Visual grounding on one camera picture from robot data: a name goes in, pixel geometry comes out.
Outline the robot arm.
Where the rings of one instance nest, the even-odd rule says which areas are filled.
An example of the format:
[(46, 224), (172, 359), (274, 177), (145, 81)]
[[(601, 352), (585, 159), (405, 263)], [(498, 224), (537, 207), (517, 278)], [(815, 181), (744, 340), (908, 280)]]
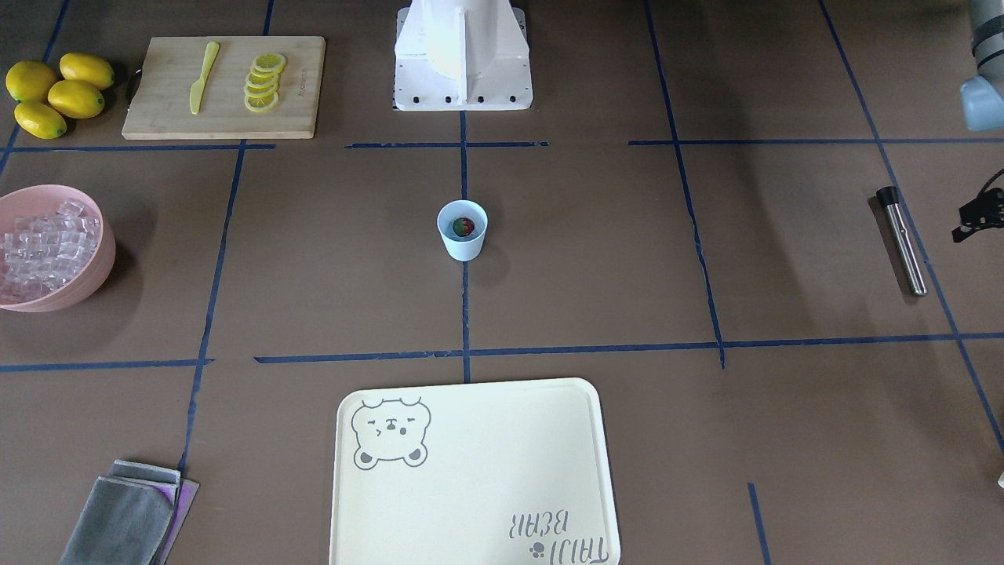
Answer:
[[(976, 74), (962, 82), (959, 93), (967, 129), (993, 131), (1003, 126), (1003, 4), (969, 1), (969, 51)], [(1003, 195), (997, 182), (999, 170), (984, 183), (977, 196), (959, 208), (959, 226), (951, 232), (956, 243), (975, 233), (1002, 227)]]

